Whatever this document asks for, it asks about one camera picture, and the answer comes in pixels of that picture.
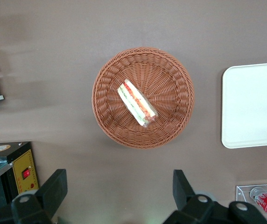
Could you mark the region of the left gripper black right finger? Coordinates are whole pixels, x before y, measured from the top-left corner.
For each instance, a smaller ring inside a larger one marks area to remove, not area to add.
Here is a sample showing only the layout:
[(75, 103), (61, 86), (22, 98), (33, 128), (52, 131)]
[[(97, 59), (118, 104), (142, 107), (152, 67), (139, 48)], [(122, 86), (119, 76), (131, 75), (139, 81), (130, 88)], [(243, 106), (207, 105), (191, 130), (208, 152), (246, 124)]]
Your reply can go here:
[(177, 210), (164, 221), (165, 224), (217, 224), (213, 217), (214, 201), (196, 194), (182, 170), (173, 172), (173, 198)]

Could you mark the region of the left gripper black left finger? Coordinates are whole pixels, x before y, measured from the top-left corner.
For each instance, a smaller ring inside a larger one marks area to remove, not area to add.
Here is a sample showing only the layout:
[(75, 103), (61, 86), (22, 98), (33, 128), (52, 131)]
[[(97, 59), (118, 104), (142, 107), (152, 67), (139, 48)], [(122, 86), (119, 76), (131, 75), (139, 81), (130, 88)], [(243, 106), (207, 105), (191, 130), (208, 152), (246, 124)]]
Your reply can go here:
[(16, 224), (50, 224), (68, 192), (66, 169), (56, 170), (35, 192), (24, 192), (11, 203)]

